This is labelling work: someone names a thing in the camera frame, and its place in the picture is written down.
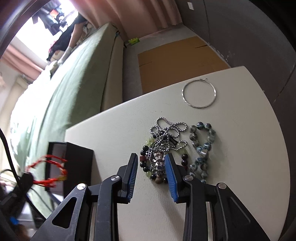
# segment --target black wire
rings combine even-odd
[[[1,176],[1,174],[4,173],[4,172],[12,172],[12,170],[10,170],[10,169],[4,169],[4,170],[2,170],[2,171],[0,172],[0,176]]]
[[[0,172],[0,177],[1,177],[1,174],[4,173],[4,172],[12,172],[12,170],[10,169],[4,169]],[[40,196],[40,194],[34,189],[34,188],[30,188],[31,190],[33,190],[37,196],[40,198],[41,202],[43,202],[43,204],[51,211],[53,212],[53,210],[46,204],[46,202],[43,200],[43,198]]]
[[[28,202],[28,204],[34,209],[34,211],[45,221],[46,218],[39,212],[39,210],[34,206],[34,204],[31,202],[30,198],[27,196],[27,194],[24,192],[24,189],[22,187],[22,184],[20,183],[20,179],[19,177],[17,176],[17,172],[15,171],[15,167],[13,166],[13,162],[12,162],[12,159],[11,159],[11,156],[10,156],[10,152],[9,152],[9,148],[8,148],[8,143],[7,143],[7,140],[5,138],[5,135],[4,133],[2,132],[1,128],[0,128],[0,138],[1,138],[1,141],[4,145],[4,149],[5,149],[5,152],[6,152],[6,156],[7,156],[7,159],[8,159],[8,162],[9,162],[9,165],[10,165],[10,168],[11,168],[11,171],[13,173],[13,176],[17,182],[17,185],[19,186],[20,190],[23,192],[25,198],[26,198],[26,201]]]

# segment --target white table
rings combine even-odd
[[[209,160],[209,184],[225,182],[253,214],[271,241],[278,240],[287,214],[290,173],[285,141],[263,91],[245,67],[202,76],[217,90],[217,99],[205,109],[188,106],[180,82],[104,111],[66,131],[65,141],[95,152],[92,184],[116,174],[130,154],[139,155],[149,129],[163,116],[189,126],[209,122],[217,131]],[[209,89],[190,88],[191,100],[210,98]],[[189,143],[189,131],[181,135]],[[190,162],[196,151],[187,148]],[[178,164],[180,154],[173,153]],[[167,185],[152,183],[138,168],[133,199],[118,205],[120,240],[180,241],[185,204],[175,204]]]

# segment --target blue glass bead bracelet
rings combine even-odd
[[[207,142],[203,145],[200,145],[197,139],[197,130],[206,130],[208,131]],[[190,175],[196,177],[196,174],[201,176],[201,182],[206,183],[206,178],[208,177],[207,171],[207,160],[209,158],[209,151],[212,149],[212,144],[215,141],[216,132],[212,129],[210,123],[198,122],[196,126],[190,127],[190,136],[189,139],[192,141],[193,147],[196,149],[196,152],[200,157],[196,158],[196,161],[189,166]]]

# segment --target pink curtain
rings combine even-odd
[[[8,45],[1,61],[32,80],[37,79],[43,70],[11,45]]]
[[[174,0],[71,0],[96,28],[113,23],[122,39],[140,38],[182,22]]]

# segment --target bed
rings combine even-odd
[[[107,23],[84,40],[52,77],[46,67],[29,85],[11,115],[10,143],[21,171],[47,153],[48,142],[64,141],[66,129],[122,103],[122,63],[123,41]],[[43,179],[44,165],[33,174]],[[49,203],[44,188],[34,188]],[[30,195],[48,217],[48,208]]]

